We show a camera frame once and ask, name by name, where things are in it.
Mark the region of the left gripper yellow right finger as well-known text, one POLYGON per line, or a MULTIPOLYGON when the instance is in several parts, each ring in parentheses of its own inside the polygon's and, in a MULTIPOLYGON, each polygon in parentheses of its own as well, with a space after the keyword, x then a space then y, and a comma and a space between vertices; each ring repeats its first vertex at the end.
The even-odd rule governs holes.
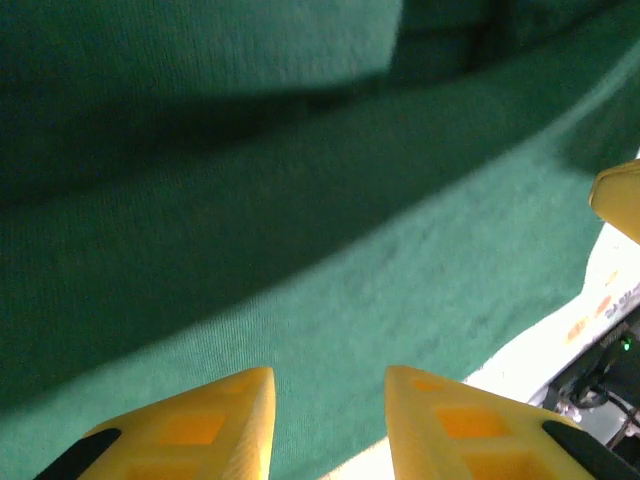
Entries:
POLYGON ((390 366, 385 418, 402 480, 635 479, 571 420, 408 366, 390 366))

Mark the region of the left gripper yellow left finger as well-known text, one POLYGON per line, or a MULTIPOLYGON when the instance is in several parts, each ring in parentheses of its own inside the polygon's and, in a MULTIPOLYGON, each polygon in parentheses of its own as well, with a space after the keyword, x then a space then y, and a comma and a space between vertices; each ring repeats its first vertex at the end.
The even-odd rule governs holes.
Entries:
POLYGON ((270 367, 250 368, 107 420, 41 479, 266 479, 276 414, 270 367))

